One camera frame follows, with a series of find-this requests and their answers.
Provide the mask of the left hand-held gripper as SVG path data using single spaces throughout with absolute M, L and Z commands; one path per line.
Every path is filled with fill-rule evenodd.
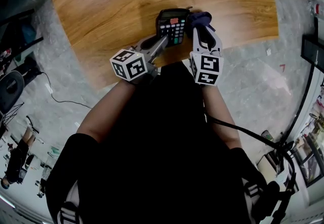
M 121 49 L 110 58 L 115 75 L 133 84 L 153 81 L 158 75 L 154 60 L 165 50 L 168 42 L 167 35 L 152 35 Z

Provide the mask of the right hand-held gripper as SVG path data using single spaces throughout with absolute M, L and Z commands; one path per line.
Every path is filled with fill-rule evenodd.
M 199 39 L 199 31 L 196 27 L 193 29 L 190 69 L 195 83 L 216 86 L 223 71 L 224 59 L 212 52 L 222 51 L 222 41 L 211 28 L 206 27 L 206 31 L 207 45 L 210 52 L 203 52 Z

